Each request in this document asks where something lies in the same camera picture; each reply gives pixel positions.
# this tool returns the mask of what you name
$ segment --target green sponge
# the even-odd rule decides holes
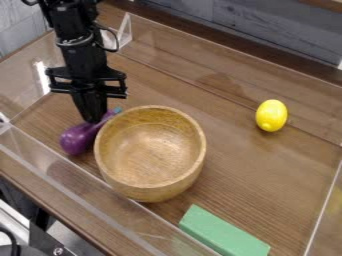
[[[220,218],[192,205],[180,229],[224,256],[266,256],[270,246]]]

